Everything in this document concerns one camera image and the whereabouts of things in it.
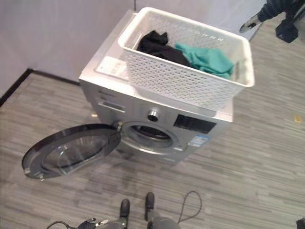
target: washing machine door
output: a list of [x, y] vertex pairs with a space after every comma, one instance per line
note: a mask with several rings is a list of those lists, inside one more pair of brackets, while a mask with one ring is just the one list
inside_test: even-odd
[[32, 146], [23, 157], [22, 167], [25, 175], [40, 180], [66, 175], [103, 160], [120, 140], [121, 134], [110, 125], [75, 126]]

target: washing machine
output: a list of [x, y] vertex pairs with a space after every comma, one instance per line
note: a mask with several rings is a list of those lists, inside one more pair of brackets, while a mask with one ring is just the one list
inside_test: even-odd
[[79, 80], [101, 123], [59, 131], [31, 147], [25, 175], [40, 180], [102, 163], [113, 150], [176, 165], [223, 132], [233, 104], [215, 112], [130, 85], [117, 39], [133, 18], [128, 12], [83, 69]]

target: teal clothing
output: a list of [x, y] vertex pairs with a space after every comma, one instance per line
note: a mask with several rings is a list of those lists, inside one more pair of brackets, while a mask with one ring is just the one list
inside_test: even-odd
[[191, 47], [182, 43], [176, 43], [175, 48], [182, 51], [192, 68], [228, 80], [231, 78], [234, 64], [220, 49]]

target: black cable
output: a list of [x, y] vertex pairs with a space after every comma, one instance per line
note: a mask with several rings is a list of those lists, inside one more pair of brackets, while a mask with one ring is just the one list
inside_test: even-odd
[[[185, 205], [186, 199], [187, 199], [187, 197], [189, 196], [189, 194], [191, 194], [191, 193], [196, 193], [197, 196], [198, 196], [199, 199], [200, 199], [200, 207], [199, 207], [199, 210], [198, 210], [198, 212], [197, 212], [195, 215], [190, 216], [190, 217], [187, 217], [187, 218], [185, 218], [185, 219], [181, 219], [182, 214], [183, 214], [183, 209], [184, 209], [184, 205]], [[179, 217], [179, 220], [178, 220], [178, 224], [181, 223], [182, 221], [186, 221], [186, 220], [188, 220], [188, 219], [191, 219], [191, 218], [196, 217], [196, 216], [200, 213], [201, 209], [202, 209], [202, 200], [201, 200], [200, 194], [199, 194], [198, 192], [196, 192], [196, 191], [190, 191], [190, 192], [189, 192], [188, 194], [186, 194], [186, 196], [184, 197], [184, 201], [183, 201], [183, 204], [182, 204], [182, 209], [181, 209], [180, 217]]]
[[58, 224], [58, 223], [61, 223], [61, 224], [65, 225], [67, 229], [77, 229], [77, 228], [69, 226], [64, 221], [55, 221], [55, 222], [52, 222], [49, 226], [47, 226], [47, 229], [49, 229], [50, 227], [52, 227], [52, 226], [54, 226], [55, 224]]

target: white plastic basket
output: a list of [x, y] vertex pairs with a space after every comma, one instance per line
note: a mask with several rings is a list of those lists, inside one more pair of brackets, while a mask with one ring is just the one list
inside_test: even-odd
[[[223, 79], [140, 51], [140, 39], [156, 30], [167, 32], [174, 47], [181, 42], [195, 47], [219, 48], [234, 63], [232, 80]], [[249, 41], [236, 34], [154, 8], [143, 8], [118, 40], [125, 49], [131, 84], [213, 111], [222, 108], [245, 87], [254, 85]]]

